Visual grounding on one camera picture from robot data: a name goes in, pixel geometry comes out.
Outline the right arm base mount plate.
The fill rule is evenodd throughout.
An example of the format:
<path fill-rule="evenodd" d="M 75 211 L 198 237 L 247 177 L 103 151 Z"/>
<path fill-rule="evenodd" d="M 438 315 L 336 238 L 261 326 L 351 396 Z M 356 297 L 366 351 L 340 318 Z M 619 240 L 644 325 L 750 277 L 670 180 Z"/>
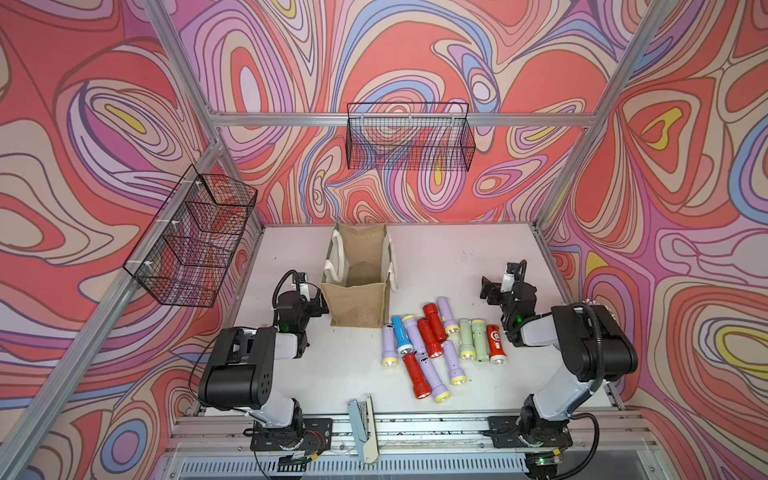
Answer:
<path fill-rule="evenodd" d="M 519 416 L 490 416 L 481 434 L 497 449 L 564 450 L 573 445 L 567 421 L 533 420 L 525 425 Z"/>

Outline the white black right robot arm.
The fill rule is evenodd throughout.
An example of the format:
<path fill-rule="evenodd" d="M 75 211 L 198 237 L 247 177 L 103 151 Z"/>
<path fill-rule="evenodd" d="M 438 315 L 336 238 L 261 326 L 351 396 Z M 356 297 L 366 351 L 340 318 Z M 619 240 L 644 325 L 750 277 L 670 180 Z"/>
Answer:
<path fill-rule="evenodd" d="M 479 297 L 501 309 L 502 334 L 516 348 L 553 347 L 561 365 L 546 385 L 529 395 L 512 427 L 512 437 L 526 447 L 559 442 L 568 446 L 568 424 L 576 410 L 605 383 L 616 382 L 638 367 L 638 355 L 611 311 L 580 301 L 535 311 L 537 288 L 525 281 L 527 262 L 506 265 L 502 280 L 481 279 Z"/>

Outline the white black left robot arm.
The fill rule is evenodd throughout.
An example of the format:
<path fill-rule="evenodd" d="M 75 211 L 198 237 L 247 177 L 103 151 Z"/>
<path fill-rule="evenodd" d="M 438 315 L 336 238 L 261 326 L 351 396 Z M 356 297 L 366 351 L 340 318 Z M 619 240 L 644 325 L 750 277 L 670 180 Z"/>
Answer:
<path fill-rule="evenodd" d="M 270 325 L 219 333 L 198 384 L 203 407 L 242 413 L 267 430 L 304 428 L 299 402 L 273 387 L 274 364 L 302 358 L 309 321 L 329 312 L 321 290 L 311 294 L 312 287 L 306 273 L 291 269 L 272 293 Z"/>

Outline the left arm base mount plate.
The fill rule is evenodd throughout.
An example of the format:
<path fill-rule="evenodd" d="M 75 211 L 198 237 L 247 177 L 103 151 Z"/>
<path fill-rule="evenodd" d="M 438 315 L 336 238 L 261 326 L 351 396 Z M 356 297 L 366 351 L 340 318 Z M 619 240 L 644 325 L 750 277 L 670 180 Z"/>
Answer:
<path fill-rule="evenodd" d="M 266 428 L 255 422 L 243 431 L 254 452 L 322 453 L 331 447 L 333 420 L 328 417 L 295 419 L 288 427 Z"/>

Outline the light green flashlight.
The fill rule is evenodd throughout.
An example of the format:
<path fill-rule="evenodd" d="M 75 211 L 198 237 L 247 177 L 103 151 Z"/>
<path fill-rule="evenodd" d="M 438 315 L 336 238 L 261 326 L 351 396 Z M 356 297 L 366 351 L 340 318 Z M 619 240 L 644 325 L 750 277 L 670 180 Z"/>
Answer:
<path fill-rule="evenodd" d="M 471 332 L 475 348 L 476 360 L 487 363 L 490 360 L 489 344 L 487 339 L 487 325 L 483 319 L 471 321 Z"/>
<path fill-rule="evenodd" d="M 472 322 L 468 319 L 461 319 L 459 322 L 459 342 L 460 358 L 462 360 L 475 360 L 476 350 L 474 347 Z"/>

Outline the red flashlight with logo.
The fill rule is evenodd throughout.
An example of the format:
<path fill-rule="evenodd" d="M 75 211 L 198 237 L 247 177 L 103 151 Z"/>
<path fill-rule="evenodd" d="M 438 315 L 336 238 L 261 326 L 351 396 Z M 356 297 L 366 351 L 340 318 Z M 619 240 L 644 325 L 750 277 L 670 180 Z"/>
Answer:
<path fill-rule="evenodd" d="M 494 365 L 503 365 L 507 362 L 507 356 L 503 349 L 501 330 L 497 325 L 487 326 L 487 339 L 489 344 L 489 358 Z"/>

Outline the burlap tote bag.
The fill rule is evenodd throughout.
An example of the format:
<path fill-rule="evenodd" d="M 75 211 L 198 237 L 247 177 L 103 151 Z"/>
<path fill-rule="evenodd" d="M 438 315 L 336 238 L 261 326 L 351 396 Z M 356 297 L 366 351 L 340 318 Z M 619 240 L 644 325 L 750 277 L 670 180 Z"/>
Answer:
<path fill-rule="evenodd" d="M 332 231 L 320 290 L 335 327 L 380 328 L 388 322 L 397 285 L 392 237 L 384 224 L 337 224 Z"/>

